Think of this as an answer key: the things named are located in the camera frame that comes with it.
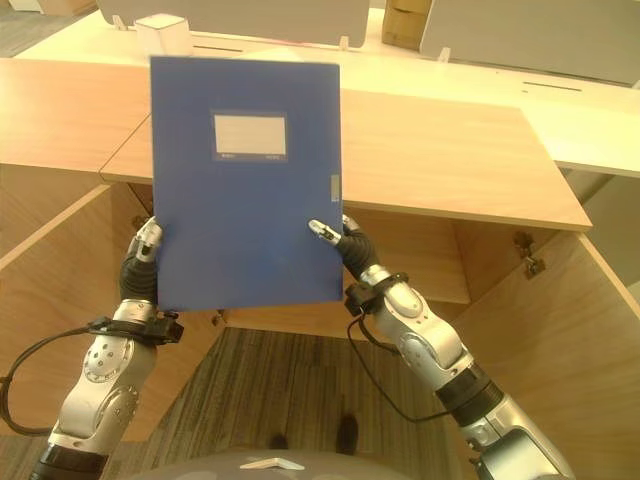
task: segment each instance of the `cabinet hinge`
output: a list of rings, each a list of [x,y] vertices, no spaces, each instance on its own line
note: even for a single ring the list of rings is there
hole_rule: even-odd
[[[513,243],[516,246],[520,258],[524,260],[524,275],[527,278],[533,278],[547,268],[544,260],[534,257],[531,252],[534,241],[530,233],[516,232],[513,235]]]

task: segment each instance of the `open cabinet door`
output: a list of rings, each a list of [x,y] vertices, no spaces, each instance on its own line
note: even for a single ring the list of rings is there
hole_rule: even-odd
[[[583,234],[559,233],[537,256],[546,271],[514,270],[453,325],[577,478],[636,479],[640,308]]]

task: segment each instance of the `shoe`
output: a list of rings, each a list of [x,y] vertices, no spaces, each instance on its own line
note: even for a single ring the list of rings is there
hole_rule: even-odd
[[[336,438],[336,453],[355,455],[358,446],[358,421],[348,413],[340,419]]]
[[[271,440],[269,440],[269,450],[288,450],[289,444],[287,443],[287,437],[281,433],[276,433]]]

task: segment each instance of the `white label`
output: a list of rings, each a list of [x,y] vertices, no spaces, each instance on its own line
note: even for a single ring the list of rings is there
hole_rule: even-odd
[[[286,155],[284,117],[213,117],[218,154]]]

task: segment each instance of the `white desk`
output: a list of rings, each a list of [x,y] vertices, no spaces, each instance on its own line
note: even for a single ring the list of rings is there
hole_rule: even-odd
[[[361,49],[339,51],[333,47],[194,34],[194,44],[200,46],[196,55],[333,62],[341,65],[342,86],[353,90],[515,106],[522,109],[559,166],[640,177],[640,90],[429,61],[417,52],[382,44],[383,15],[384,10],[370,10],[367,37]],[[19,57],[148,64],[135,31],[116,30],[100,12],[52,35]]]

